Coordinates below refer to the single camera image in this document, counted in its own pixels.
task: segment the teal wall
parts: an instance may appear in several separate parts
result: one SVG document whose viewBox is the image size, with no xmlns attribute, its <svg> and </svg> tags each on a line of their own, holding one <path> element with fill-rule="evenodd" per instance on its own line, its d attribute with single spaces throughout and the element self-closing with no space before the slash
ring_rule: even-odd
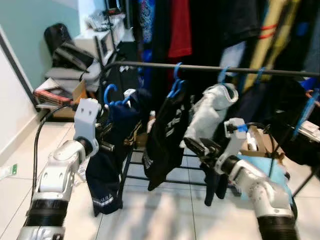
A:
<svg viewBox="0 0 320 240">
<path fill-rule="evenodd" d="M 73 38 L 80 33 L 77 9 L 52 0 L 0 0 L 0 24 L 34 89 L 52 65 L 44 31 L 55 23 Z"/>
<path fill-rule="evenodd" d="M 93 2 L 94 2 L 95 9 L 106 10 L 106 4 L 104 0 L 93 0 Z"/>
</svg>

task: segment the yellow garment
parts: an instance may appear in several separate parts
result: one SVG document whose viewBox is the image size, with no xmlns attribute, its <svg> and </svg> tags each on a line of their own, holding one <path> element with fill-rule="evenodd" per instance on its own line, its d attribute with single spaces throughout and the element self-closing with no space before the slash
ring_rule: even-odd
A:
<svg viewBox="0 0 320 240">
<path fill-rule="evenodd" d="M 280 14 L 282 12 L 282 9 L 285 6 L 285 3 L 287 0 L 268 0 L 269 1 L 269 8 L 268 12 L 265 16 L 262 29 L 264 27 L 274 26 L 278 23 Z M 254 54 L 252 56 L 250 68 L 251 69 L 260 69 L 262 67 L 262 64 L 265 60 L 265 57 L 267 55 L 268 49 L 271 45 L 273 34 L 276 30 L 276 28 L 266 29 L 262 30 L 260 33 L 260 37 L 268 36 L 260 39 L 254 50 Z M 250 73 L 247 75 L 245 84 L 244 84 L 244 91 L 246 91 L 249 87 L 251 87 L 256 79 L 256 74 Z"/>
<path fill-rule="evenodd" d="M 300 1 L 301 0 L 291 0 L 290 9 L 286 14 L 283 26 L 281 27 L 281 30 L 274 42 L 274 45 L 272 46 L 272 53 L 266 62 L 266 69 L 273 69 L 276 58 L 286 47 L 289 40 L 288 36 L 290 34 L 291 27 L 294 23 Z"/>
</svg>

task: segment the white tile floor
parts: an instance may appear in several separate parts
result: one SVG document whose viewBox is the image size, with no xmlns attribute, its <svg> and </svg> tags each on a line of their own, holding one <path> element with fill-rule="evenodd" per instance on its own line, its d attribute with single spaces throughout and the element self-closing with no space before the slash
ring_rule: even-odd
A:
<svg viewBox="0 0 320 240">
<path fill-rule="evenodd" d="M 0 181 L 0 240 L 14 240 L 25 221 L 32 184 L 33 144 L 36 130 L 17 148 L 5 165 L 18 163 L 16 176 Z M 38 174 L 45 167 L 49 152 L 72 139 L 72 123 L 48 123 L 40 134 Z M 134 153 L 135 161 L 141 153 Z M 307 166 L 286 159 L 294 191 L 309 174 Z M 185 157 L 183 164 L 198 166 L 198 160 Z M 132 165 L 129 174 L 144 176 L 142 166 Z M 169 179 L 203 181 L 197 170 L 175 169 Z M 163 183 L 152 192 L 147 182 L 128 179 L 123 193 L 123 209 L 94 217 L 86 183 L 78 185 L 71 196 L 65 220 L 66 240 L 259 240 L 255 215 L 249 202 L 227 192 L 204 205 L 205 189 L 187 184 Z M 320 236 L 320 182 L 313 178 L 295 198 L 297 228 L 302 240 Z"/>
</svg>

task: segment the white wall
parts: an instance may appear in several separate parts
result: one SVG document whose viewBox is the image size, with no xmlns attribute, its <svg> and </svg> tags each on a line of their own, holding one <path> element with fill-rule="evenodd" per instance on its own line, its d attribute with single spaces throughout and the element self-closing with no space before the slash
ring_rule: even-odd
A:
<svg viewBox="0 0 320 240">
<path fill-rule="evenodd" d="M 35 119 L 37 112 L 0 47 L 0 155 Z"/>
<path fill-rule="evenodd" d="M 78 9 L 78 0 L 52 0 L 52 1 L 63 4 L 67 7 L 73 8 L 75 10 Z"/>
<path fill-rule="evenodd" d="M 81 33 L 87 29 L 86 18 L 95 10 L 106 10 L 104 0 L 78 0 L 78 14 Z"/>
</svg>

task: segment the black bag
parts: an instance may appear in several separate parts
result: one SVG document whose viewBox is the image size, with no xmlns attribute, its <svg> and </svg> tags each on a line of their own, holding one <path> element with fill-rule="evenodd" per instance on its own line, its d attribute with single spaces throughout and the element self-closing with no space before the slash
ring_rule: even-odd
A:
<svg viewBox="0 0 320 240">
<path fill-rule="evenodd" d="M 52 56 L 53 67 L 86 71 L 94 61 L 91 53 L 75 46 L 67 27 L 57 23 L 44 31 L 44 39 Z"/>
<path fill-rule="evenodd" d="M 129 101 L 131 107 L 123 104 L 109 105 L 105 125 L 112 127 L 102 140 L 114 145 L 114 151 L 99 149 L 90 159 L 85 171 L 95 216 L 99 213 L 110 214 L 121 208 L 122 200 L 118 198 L 118 190 L 123 161 L 133 148 L 137 131 L 149 119 L 151 95 L 148 91 L 138 89 L 130 95 Z"/>
<path fill-rule="evenodd" d="M 150 180 L 149 191 L 182 163 L 184 149 L 179 145 L 189 124 L 190 107 L 189 96 L 181 92 L 176 97 L 167 97 L 156 116 L 142 156 L 144 173 Z"/>
<path fill-rule="evenodd" d="M 63 23 L 56 23 L 47 27 L 44 31 L 44 40 L 48 46 L 51 56 L 53 56 L 54 51 L 64 42 L 74 43 L 66 25 Z"/>
</svg>

